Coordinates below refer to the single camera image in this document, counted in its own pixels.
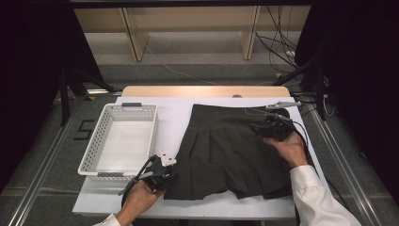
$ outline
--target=black pleated skirt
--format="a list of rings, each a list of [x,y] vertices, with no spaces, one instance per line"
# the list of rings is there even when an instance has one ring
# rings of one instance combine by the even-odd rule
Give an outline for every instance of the black pleated skirt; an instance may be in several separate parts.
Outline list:
[[[291,194],[289,166],[256,137],[249,124],[264,122],[264,106],[193,105],[166,200],[201,200],[225,192],[238,199]]]

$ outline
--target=white tabletop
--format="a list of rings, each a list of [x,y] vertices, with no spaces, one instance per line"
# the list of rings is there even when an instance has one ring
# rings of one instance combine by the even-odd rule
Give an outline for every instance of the white tabletop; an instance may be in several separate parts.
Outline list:
[[[119,97],[117,103],[143,103],[158,106],[158,133],[155,152],[175,156],[189,123],[193,104],[251,107],[272,105],[276,102],[293,102],[293,98],[170,98],[170,97]],[[290,117],[303,125],[296,107],[288,107]],[[309,141],[309,151],[323,186],[329,190],[314,149]],[[87,178],[79,193],[73,212],[84,216],[107,216],[118,213],[121,196],[127,181],[94,181]],[[294,218],[292,197],[265,200],[262,196],[237,200],[227,191],[214,194],[202,201],[171,201],[162,197],[141,215],[143,218],[213,218],[213,219],[275,219]]]

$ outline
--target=metal frame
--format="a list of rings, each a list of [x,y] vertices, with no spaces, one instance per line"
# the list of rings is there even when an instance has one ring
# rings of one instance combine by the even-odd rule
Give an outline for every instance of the metal frame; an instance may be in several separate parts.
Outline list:
[[[75,99],[71,116],[59,129],[52,146],[50,147],[43,161],[41,162],[38,172],[36,173],[29,188],[26,190],[20,203],[15,209],[15,212],[13,213],[10,222],[8,223],[9,226],[24,224],[24,221],[26,220],[27,215],[29,214],[29,211],[33,206],[33,203],[35,202],[36,197],[40,192],[40,188],[44,183],[45,178],[47,177],[47,174],[49,173],[51,167],[53,166],[53,163],[56,159],[56,156],[58,155],[59,150],[61,149],[62,144],[64,143],[65,137],[70,131],[74,116],[76,115],[76,112],[83,103],[83,101],[83,97],[77,97]]]
[[[338,145],[335,137],[332,135],[329,127],[325,121],[313,111],[313,106],[309,106],[309,109],[312,111],[311,115],[313,116],[314,121],[316,122],[317,127],[322,134],[329,151],[340,170],[343,179],[345,180],[346,185],[351,192],[353,199],[355,200],[358,208],[363,215],[364,220],[366,221],[367,225],[382,225],[381,220],[378,214],[375,211],[373,204],[370,202],[367,194],[361,187],[358,179],[352,168],[350,167],[349,163],[346,161],[343,151],[341,150],[340,146]]]

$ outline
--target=wire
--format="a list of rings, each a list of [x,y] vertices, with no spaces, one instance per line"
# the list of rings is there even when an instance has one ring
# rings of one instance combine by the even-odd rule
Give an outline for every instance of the wire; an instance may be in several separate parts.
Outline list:
[[[298,124],[298,125],[302,128],[302,131],[303,131],[303,133],[305,134],[305,138],[306,138],[306,146],[309,146],[308,134],[306,133],[305,128],[304,128],[300,123],[298,123],[298,122],[296,122],[296,121],[293,121],[293,123]]]
[[[170,67],[168,67],[168,65],[166,65],[166,64],[163,63],[163,62],[161,62],[161,60],[152,52],[152,50],[150,49],[150,47],[147,45],[146,42],[144,42],[142,39],[140,39],[140,40],[141,40],[141,42],[144,43],[144,45],[146,46],[146,48],[149,50],[150,54],[151,54],[156,60],[158,60],[158,62],[160,62],[165,68],[167,68],[170,72],[175,73],[175,74],[178,74],[178,75],[182,75],[182,76],[185,76],[185,77],[189,77],[189,78],[191,78],[191,79],[193,79],[193,80],[195,80],[195,81],[198,81],[198,82],[202,82],[202,83],[206,83],[206,84],[212,84],[212,85],[217,85],[217,86],[223,86],[223,85],[218,84],[218,83],[215,83],[215,82],[210,82],[210,81],[205,81],[205,80],[197,79],[197,78],[195,78],[195,77],[193,77],[193,76],[191,76],[191,75],[189,75],[189,74],[186,74],[186,73],[178,73],[178,72],[173,71]],[[273,84],[273,82],[262,82],[262,83],[255,84],[254,86],[260,86],[260,85],[263,85],[263,84]]]
[[[312,112],[313,110],[316,110],[316,108],[314,108],[314,109],[312,109],[312,110],[309,110],[309,111],[307,111],[307,112],[305,112],[305,113],[303,113],[302,115],[300,115],[300,116],[305,116],[305,115],[307,115],[307,114],[309,114],[310,112]]]
[[[259,36],[259,37],[262,38],[262,39],[266,39],[266,40],[273,40],[272,38],[269,38],[269,37],[266,37],[266,36]],[[274,40],[274,41],[283,44],[283,42],[281,40]],[[294,46],[292,46],[292,45],[288,45],[288,46],[290,46],[290,48],[295,50]]]
[[[349,208],[348,203],[343,199],[343,196],[342,196],[341,193],[338,191],[337,187],[335,187],[335,185],[332,184],[332,183],[329,181],[329,179],[326,177],[326,175],[325,175],[325,178],[326,178],[327,183],[332,187],[332,189],[335,190],[335,192],[337,193],[338,197],[340,197],[341,201],[343,202],[343,206],[344,206],[350,213],[352,213],[352,211],[351,211],[350,208]]]
[[[273,66],[272,60],[271,60],[271,54],[273,53],[274,55],[276,55],[277,57],[279,57],[280,59],[284,60],[286,63],[288,63],[289,65],[293,66],[294,68],[296,68],[296,65],[293,64],[292,62],[288,61],[287,59],[285,59],[284,57],[282,57],[281,55],[279,55],[278,53],[276,53],[276,51],[274,51],[273,48],[273,42],[271,46],[268,46],[259,36],[258,32],[255,32],[256,37],[258,37],[259,41],[261,42],[261,44],[264,46],[264,48],[266,48],[266,50],[268,50],[270,52],[269,54],[269,61],[270,61],[270,65]]]
[[[334,113],[335,113],[335,106],[334,106],[334,108],[332,109],[332,112],[329,113],[329,112],[327,111],[327,108],[326,108],[326,98],[327,98],[327,97],[324,97],[324,98],[323,98],[323,107],[324,107],[324,109],[325,109],[325,111],[326,111],[326,114],[327,114],[328,116],[334,116]]]
[[[290,19],[289,19],[289,23],[291,22],[291,12],[292,12],[292,9],[293,9],[293,8],[291,8],[291,10],[290,10]],[[294,46],[296,46],[296,45],[295,45],[294,43],[292,43],[287,37],[285,37],[284,34],[281,32],[281,14],[282,14],[282,7],[281,7],[281,6],[278,7],[278,18],[279,18],[279,20],[278,20],[277,23],[276,23],[276,20],[275,20],[273,14],[271,13],[270,7],[267,7],[267,10],[268,10],[268,12],[269,12],[269,14],[270,14],[270,17],[271,17],[271,19],[272,19],[272,21],[273,21],[273,24],[274,24],[275,27],[276,27],[276,33],[275,33],[274,39],[276,38],[277,34],[279,34],[280,40],[281,40],[281,42],[282,42],[282,45],[281,45],[281,46],[282,46],[282,49],[284,50],[285,55],[287,56],[288,60],[289,60],[293,65],[295,65],[294,62],[291,60],[291,57],[288,56],[287,51],[286,51],[286,49],[285,49],[285,47],[284,47],[284,45],[286,45],[287,48],[288,48],[288,50],[289,50],[290,52],[292,52],[293,49],[290,49],[290,45],[287,43],[287,41],[290,42],[290,43],[291,43],[292,45],[294,45]]]

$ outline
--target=white plastic basket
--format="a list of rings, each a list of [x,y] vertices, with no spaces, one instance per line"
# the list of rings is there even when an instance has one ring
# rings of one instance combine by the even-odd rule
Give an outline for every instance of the white plastic basket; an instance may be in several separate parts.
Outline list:
[[[105,105],[78,173],[96,180],[132,179],[154,153],[157,127],[156,105]]]

